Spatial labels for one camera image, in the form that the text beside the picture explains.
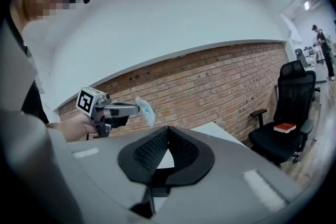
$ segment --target chair headrest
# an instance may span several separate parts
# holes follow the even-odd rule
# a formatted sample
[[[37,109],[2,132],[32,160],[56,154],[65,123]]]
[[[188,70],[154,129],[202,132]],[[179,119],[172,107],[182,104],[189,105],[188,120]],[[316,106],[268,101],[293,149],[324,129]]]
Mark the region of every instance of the chair headrest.
[[[280,78],[282,79],[296,79],[305,77],[306,75],[306,71],[300,60],[286,63],[280,69]]]
[[[302,54],[302,50],[301,49],[296,49],[295,53],[297,56],[300,56]]]

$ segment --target ceiling light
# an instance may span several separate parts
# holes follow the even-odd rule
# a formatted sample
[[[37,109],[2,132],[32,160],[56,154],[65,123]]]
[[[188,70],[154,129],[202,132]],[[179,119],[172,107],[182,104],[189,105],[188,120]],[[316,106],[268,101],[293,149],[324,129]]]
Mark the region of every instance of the ceiling light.
[[[309,4],[308,1],[305,2],[305,4],[304,4],[304,8],[305,8],[306,10],[309,10],[309,8],[310,8],[310,4]]]

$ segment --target plastic package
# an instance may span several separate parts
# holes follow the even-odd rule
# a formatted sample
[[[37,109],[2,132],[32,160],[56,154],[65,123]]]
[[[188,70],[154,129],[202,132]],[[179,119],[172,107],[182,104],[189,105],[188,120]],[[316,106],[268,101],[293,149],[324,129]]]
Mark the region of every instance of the plastic package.
[[[149,126],[154,125],[155,114],[147,101],[141,99],[139,96],[135,97],[136,104],[140,107],[140,114],[145,118]]]

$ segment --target person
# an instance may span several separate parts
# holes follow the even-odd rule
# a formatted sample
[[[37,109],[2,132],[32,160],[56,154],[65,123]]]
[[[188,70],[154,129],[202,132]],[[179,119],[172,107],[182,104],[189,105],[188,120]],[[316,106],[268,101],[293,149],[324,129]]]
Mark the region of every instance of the person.
[[[327,65],[327,69],[328,69],[328,76],[331,80],[335,80],[334,68],[333,68],[332,60],[329,54],[331,49],[329,48],[327,44],[327,39],[324,36],[323,31],[319,31],[316,25],[313,25],[312,30],[317,33],[316,38],[317,38],[319,45],[321,46],[324,60],[326,62],[325,64]]]
[[[22,38],[23,29],[27,24],[43,19],[44,16],[53,15],[57,9],[65,9],[70,3],[75,2],[77,0],[12,0],[6,20],[27,57],[31,57],[31,54]],[[28,91],[22,111],[40,118],[48,128],[61,131],[68,142],[79,140],[88,133],[94,134],[97,132],[96,127],[84,114],[78,114],[60,123],[49,123],[43,111],[36,82],[31,85]]]

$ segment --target red book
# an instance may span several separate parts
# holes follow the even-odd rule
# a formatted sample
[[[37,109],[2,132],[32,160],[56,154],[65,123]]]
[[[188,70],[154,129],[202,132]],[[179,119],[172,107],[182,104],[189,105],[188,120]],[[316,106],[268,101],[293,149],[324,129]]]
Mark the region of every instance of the red book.
[[[295,128],[296,128],[296,124],[284,122],[284,123],[274,126],[274,131],[288,134],[290,131],[294,130]]]

